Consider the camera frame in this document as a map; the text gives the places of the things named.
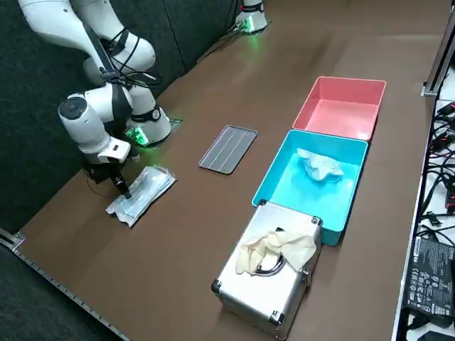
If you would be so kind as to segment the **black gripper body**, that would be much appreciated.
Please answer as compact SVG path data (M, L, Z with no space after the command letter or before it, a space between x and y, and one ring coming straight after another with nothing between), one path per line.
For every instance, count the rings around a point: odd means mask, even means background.
M95 181L96 184L110 179L115 185L124 182L124 177L121 174L123 164L121 163L100 163L93 164L88 161L82 162L82 169L86 176Z

